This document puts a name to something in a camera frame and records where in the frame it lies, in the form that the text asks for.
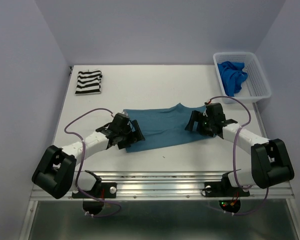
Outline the teal tank top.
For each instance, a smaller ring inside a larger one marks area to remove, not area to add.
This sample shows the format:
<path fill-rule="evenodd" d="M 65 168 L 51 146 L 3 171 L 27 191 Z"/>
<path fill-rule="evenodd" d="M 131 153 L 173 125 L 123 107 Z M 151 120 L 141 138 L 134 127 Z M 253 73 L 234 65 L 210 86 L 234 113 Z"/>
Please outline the teal tank top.
<path fill-rule="evenodd" d="M 127 153 L 165 148 L 205 139 L 197 132 L 186 131 L 193 111 L 204 112 L 205 107 L 190 108 L 178 103 L 171 108 L 124 109 L 131 120 L 137 120 L 145 138 L 126 148 Z"/>

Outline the blue tank top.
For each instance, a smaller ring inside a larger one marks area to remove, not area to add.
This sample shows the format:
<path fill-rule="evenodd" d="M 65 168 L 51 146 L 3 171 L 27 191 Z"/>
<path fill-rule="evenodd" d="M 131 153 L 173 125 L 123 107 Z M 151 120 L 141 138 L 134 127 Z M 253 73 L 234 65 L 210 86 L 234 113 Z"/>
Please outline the blue tank top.
<path fill-rule="evenodd" d="M 242 89 L 242 84 L 247 80 L 248 74 L 243 71 L 243 62 L 225 61 L 217 64 L 225 94 L 234 97 Z"/>

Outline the black white striped tank top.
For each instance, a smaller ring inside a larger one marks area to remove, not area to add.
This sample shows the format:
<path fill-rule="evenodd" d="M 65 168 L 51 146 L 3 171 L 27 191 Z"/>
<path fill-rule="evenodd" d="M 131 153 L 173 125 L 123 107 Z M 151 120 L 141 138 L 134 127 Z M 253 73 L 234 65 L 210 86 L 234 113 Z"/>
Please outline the black white striped tank top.
<path fill-rule="evenodd" d="M 100 70 L 79 71 L 75 95 L 101 94 L 102 79 Z"/>

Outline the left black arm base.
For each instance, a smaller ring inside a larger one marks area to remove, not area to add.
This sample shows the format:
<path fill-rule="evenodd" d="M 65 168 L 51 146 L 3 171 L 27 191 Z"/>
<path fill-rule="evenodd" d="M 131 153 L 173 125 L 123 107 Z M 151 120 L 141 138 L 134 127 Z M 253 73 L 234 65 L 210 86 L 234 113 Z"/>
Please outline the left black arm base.
<path fill-rule="evenodd" d="M 117 195 L 116 182 L 97 183 L 91 190 L 72 191 L 72 198 L 82 200 L 82 209 L 86 216 L 91 218 L 104 218 L 117 214 L 121 205 L 114 202 Z"/>

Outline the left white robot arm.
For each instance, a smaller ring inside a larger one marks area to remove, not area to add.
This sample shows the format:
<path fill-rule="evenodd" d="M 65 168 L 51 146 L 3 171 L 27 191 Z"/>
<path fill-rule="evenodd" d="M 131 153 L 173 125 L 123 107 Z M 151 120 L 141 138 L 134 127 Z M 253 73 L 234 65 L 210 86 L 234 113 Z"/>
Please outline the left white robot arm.
<path fill-rule="evenodd" d="M 138 122 L 117 113 L 111 122 L 78 142 L 61 148 L 49 146 L 33 173 L 32 182 L 60 199 L 74 186 L 75 168 L 83 160 L 113 146 L 124 149 L 144 140 Z"/>

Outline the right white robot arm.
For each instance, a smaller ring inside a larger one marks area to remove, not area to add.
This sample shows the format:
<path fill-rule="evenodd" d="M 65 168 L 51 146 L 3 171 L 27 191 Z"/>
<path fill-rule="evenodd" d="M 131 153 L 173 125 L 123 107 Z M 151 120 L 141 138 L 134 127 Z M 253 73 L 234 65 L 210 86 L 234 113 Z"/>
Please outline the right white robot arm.
<path fill-rule="evenodd" d="M 206 103 L 204 112 L 194 110 L 186 126 L 208 137 L 218 136 L 250 155 L 250 167 L 224 173 L 219 181 L 204 184 L 206 197 L 230 197 L 235 192 L 248 196 L 249 187 L 261 189 L 288 182 L 294 178 L 285 143 L 280 139 L 258 136 L 233 119 L 227 119 L 220 103 Z"/>

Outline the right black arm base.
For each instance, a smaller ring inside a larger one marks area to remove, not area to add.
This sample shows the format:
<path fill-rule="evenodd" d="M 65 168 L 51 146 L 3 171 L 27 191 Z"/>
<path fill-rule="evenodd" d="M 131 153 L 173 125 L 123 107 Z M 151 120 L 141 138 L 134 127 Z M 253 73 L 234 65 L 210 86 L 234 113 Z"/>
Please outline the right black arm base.
<path fill-rule="evenodd" d="M 208 198 L 221 198 L 219 200 L 220 208 L 225 212 L 237 214 L 241 208 L 240 197 L 249 197 L 250 192 L 239 187 L 233 187 L 229 183 L 208 181 L 204 183 L 201 195 Z"/>

